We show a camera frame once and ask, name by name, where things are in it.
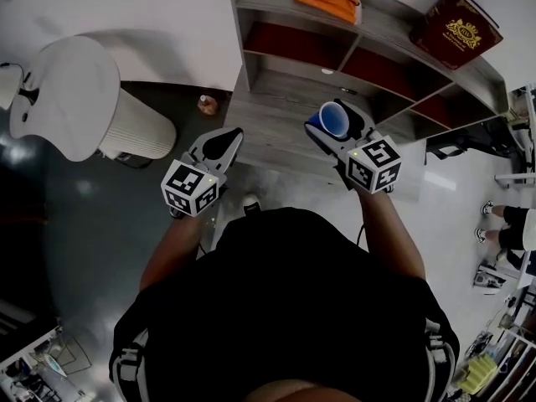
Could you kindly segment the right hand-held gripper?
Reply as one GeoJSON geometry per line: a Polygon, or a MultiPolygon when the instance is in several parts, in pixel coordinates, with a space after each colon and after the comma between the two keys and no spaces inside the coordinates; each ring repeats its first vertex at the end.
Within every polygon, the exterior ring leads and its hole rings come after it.
{"type": "Polygon", "coordinates": [[[346,147],[347,137],[335,137],[309,121],[304,123],[306,134],[324,153],[338,158],[335,169],[348,189],[374,194],[391,187],[401,169],[401,156],[394,141],[375,131],[374,120],[367,111],[341,99],[337,103],[348,116],[347,135],[363,139],[346,147]]]}

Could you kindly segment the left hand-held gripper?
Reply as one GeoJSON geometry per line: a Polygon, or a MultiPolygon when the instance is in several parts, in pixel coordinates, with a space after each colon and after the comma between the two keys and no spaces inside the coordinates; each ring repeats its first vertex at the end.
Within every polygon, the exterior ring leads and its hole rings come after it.
{"type": "Polygon", "coordinates": [[[168,168],[161,190],[171,211],[198,216],[223,194],[227,169],[235,160],[242,141],[239,127],[205,132],[179,160],[168,168]]]}

